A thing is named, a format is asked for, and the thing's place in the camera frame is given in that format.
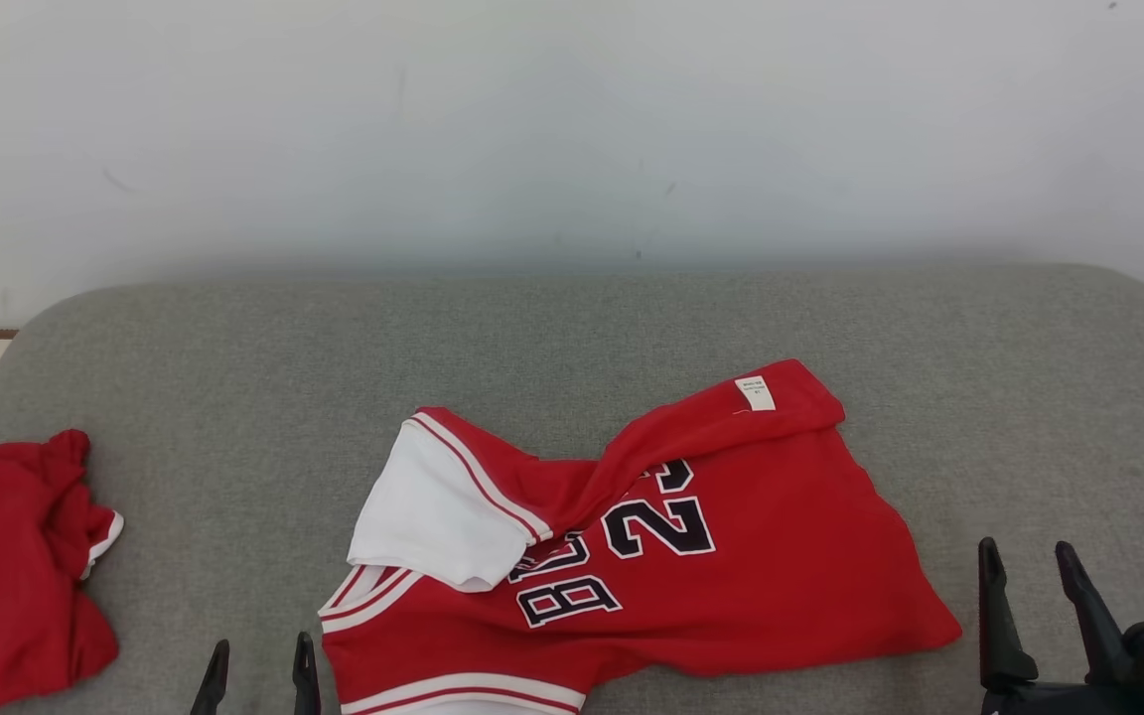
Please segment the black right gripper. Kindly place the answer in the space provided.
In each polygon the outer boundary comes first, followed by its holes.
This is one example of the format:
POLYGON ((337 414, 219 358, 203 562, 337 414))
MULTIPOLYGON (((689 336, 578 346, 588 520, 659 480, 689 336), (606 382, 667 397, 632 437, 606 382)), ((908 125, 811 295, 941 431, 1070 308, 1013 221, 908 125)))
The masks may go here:
POLYGON ((1133 659, 1106 602, 1075 548, 1055 545, 1063 590, 1075 610, 1088 673, 1085 683, 1039 683, 1034 658, 1023 651, 1008 575, 993 537, 979 542, 980 715, 1144 715, 1144 684, 1129 677, 1133 659))

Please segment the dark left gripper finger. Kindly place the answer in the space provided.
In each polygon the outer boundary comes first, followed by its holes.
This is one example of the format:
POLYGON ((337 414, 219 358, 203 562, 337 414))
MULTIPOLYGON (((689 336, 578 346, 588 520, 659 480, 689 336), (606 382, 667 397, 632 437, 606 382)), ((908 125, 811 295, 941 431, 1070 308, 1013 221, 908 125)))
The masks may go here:
POLYGON ((294 662, 292 662, 292 683, 295 688, 292 715, 321 715, 321 686, 315 660, 313 639, 305 631, 297 634, 294 662))
POLYGON ((190 715, 217 715, 219 704, 222 704, 227 694, 228 657, 230 656, 230 643, 228 639, 219 639, 210 652, 210 660, 206 665, 206 670, 194 704, 192 704, 190 715))

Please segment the red shorts white stripe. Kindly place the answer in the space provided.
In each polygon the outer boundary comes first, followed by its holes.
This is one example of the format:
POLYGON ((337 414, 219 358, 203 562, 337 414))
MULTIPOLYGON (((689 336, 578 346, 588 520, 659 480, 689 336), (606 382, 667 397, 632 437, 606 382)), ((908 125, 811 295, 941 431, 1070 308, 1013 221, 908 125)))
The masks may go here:
POLYGON ((0 707, 73 688, 118 657, 84 583, 124 517, 92 499, 89 452, 72 429, 0 444, 0 707))

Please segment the red basketball jersey number 23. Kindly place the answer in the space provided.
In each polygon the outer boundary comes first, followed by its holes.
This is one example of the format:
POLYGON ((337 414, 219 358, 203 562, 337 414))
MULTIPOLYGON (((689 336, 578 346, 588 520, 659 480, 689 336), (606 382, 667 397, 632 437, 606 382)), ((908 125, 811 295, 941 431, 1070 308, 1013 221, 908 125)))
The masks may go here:
POLYGON ((839 434, 768 363, 543 459, 423 407, 319 612, 344 715, 580 715, 650 666, 694 677, 942 648, 961 626, 839 434))

